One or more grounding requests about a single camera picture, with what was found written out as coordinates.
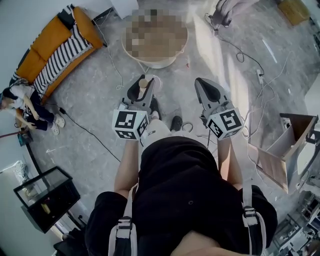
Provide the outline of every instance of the gray marble floor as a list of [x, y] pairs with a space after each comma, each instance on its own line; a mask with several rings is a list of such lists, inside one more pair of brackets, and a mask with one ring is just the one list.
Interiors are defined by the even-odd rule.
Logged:
[[[237, 61], [232, 45], [218, 40], [205, 23], [203, 16], [213, 12], [211, 0], [142, 0], [142, 9], [170, 9], [184, 17], [189, 32], [184, 53], [169, 67], [150, 69], [148, 74], [157, 75], [163, 82], [157, 97], [164, 121], [169, 124], [174, 115], [180, 114], [185, 122], [192, 122], [193, 133], [207, 135], [198, 118], [202, 106], [194, 89], [197, 77], [211, 79], [230, 92], [234, 105], [241, 115], [251, 110], [261, 90], [256, 69], [259, 66], [245, 57]], [[123, 77], [123, 85], [132, 85], [142, 74], [141, 67], [123, 50], [121, 36], [126, 20], [112, 12], [102, 32], [109, 44], [115, 66]], [[283, 74], [270, 84], [274, 99], [265, 107], [264, 116], [257, 132], [252, 136], [254, 145], [266, 148], [283, 132], [279, 113], [306, 113], [304, 95], [319, 72], [320, 58], [314, 47], [312, 27], [308, 21], [292, 27], [272, 0], [261, 0], [243, 15], [236, 17], [229, 28], [221, 28], [220, 36], [240, 47], [264, 68], [264, 79], [269, 82], [279, 75], [287, 58]], [[263, 40], [274, 53], [273, 59]], [[124, 141], [117, 139], [111, 129], [113, 109], [125, 90], [117, 90], [121, 80], [115, 72], [108, 49], [103, 47], [84, 60], [59, 86], [49, 100], [63, 107], [80, 125], [94, 133], [118, 158], [121, 158]], [[265, 88], [263, 102], [273, 93]], [[261, 104], [261, 97], [256, 103]], [[252, 125], [258, 126], [262, 109], [254, 112]], [[119, 162], [90, 134], [72, 123], [66, 116], [66, 125], [59, 136], [50, 131], [33, 132], [32, 151], [42, 171], [60, 166], [72, 175], [81, 194], [78, 208], [85, 216], [92, 211], [95, 199], [103, 191], [111, 191]], [[279, 220], [292, 210], [299, 199], [297, 192], [287, 195], [277, 185], [261, 174], [247, 155], [247, 141], [241, 136], [233, 139], [236, 155], [245, 180], [261, 187], [265, 196], [275, 206]]]

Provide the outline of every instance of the foot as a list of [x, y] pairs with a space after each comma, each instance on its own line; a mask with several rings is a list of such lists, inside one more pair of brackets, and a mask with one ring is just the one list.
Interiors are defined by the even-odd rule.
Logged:
[[158, 104], [158, 101], [155, 97], [153, 97], [153, 99], [151, 100], [151, 104], [150, 104], [150, 109], [151, 109], [151, 112], [157, 112], [158, 114], [158, 119], [161, 120], [161, 113], [160, 113], [160, 109], [159, 109], [159, 104]]
[[59, 114], [55, 114], [55, 123], [61, 128], [65, 127], [66, 124], [65, 119]]
[[218, 35], [218, 26], [215, 25], [215, 24], [212, 22], [211, 17], [212, 17], [212, 15], [210, 15], [209, 13], [206, 13], [206, 14], [204, 15], [205, 21], [208, 22], [209, 25], [213, 28], [213, 30], [214, 30], [214, 35], [216, 36], [216, 35]]
[[153, 111], [151, 114], [151, 120], [159, 119], [159, 113], [157, 111]]
[[182, 118], [178, 115], [176, 115], [173, 119], [172, 119], [172, 123], [171, 123], [171, 127], [170, 127], [170, 131], [180, 131], [182, 127]]
[[57, 124], [55, 122], [52, 123], [51, 130], [52, 130], [54, 135], [58, 135], [59, 134], [59, 128], [58, 128], [58, 126], [57, 126]]

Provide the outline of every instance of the black frame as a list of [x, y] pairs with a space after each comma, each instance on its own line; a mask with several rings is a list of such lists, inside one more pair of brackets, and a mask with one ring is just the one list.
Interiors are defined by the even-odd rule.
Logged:
[[[73, 180], [73, 178], [72, 178], [68, 173], [66, 173], [64, 170], [62, 170], [62, 169], [59, 168], [58, 166], [53, 167], [53, 168], [51, 168], [51, 169], [49, 169], [49, 170], [47, 170], [47, 171], [45, 171], [45, 172], [39, 173], [38, 176], [36, 176], [36, 177], [34, 177], [34, 178], [26, 181], [25, 183], [23, 183], [23, 184], [21, 184], [20, 186], [18, 186], [18, 187], [16, 187], [16, 188], [13, 189], [15, 195], [20, 199], [20, 201], [23, 203], [23, 206], [24, 206], [24, 207], [26, 207], [27, 209], [29, 209], [29, 206], [28, 206], [28, 205], [26, 204], [26, 202], [22, 199], [22, 197], [20, 196], [20, 194], [18, 193], [18, 191], [22, 190], [23, 188], [25, 188], [25, 187], [28, 186], [28, 185], [31, 185], [31, 184], [35, 183], [36, 181], [38, 181], [38, 180], [40, 180], [41, 178], [43, 178], [44, 176], [46, 176], [46, 175], [54, 172], [55, 170], [60, 171], [63, 175], [65, 175], [65, 176], [68, 178], [66, 181], [64, 181], [64, 182], [62, 182], [60, 185], [58, 185], [58, 186], [56, 187], [56, 189], [58, 189], [59, 187], [65, 185], [65, 184], [67, 184], [67, 183], [69, 183], [70, 181]], [[53, 190], [52, 190], [52, 191], [49, 191], [49, 192], [46, 194], [46, 196], [49, 196], [49, 195], [51, 195], [52, 193], [53, 193]]]

